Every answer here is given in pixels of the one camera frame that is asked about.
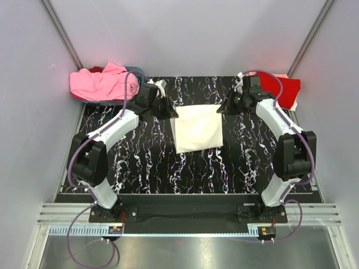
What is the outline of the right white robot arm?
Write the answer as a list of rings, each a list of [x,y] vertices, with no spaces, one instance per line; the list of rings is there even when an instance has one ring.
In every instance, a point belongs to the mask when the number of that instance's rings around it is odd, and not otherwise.
[[[296,125],[280,107],[277,96],[265,92],[255,71],[238,74],[240,90],[231,89],[220,114],[252,110],[273,133],[277,145],[272,160],[274,174],[259,194],[245,220],[273,221],[284,214],[285,198],[296,185],[311,182],[315,172],[316,134]]]

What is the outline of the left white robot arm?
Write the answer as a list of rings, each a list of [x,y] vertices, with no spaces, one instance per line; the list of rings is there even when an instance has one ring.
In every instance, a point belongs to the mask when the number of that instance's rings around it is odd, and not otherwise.
[[[123,216],[121,200],[111,188],[108,179],[108,153],[126,134],[141,122],[178,118],[164,80],[141,85],[137,95],[123,104],[110,121],[88,134],[74,135],[67,163],[67,180],[74,188],[87,190],[94,199],[93,213],[99,213],[103,222],[114,222]]]

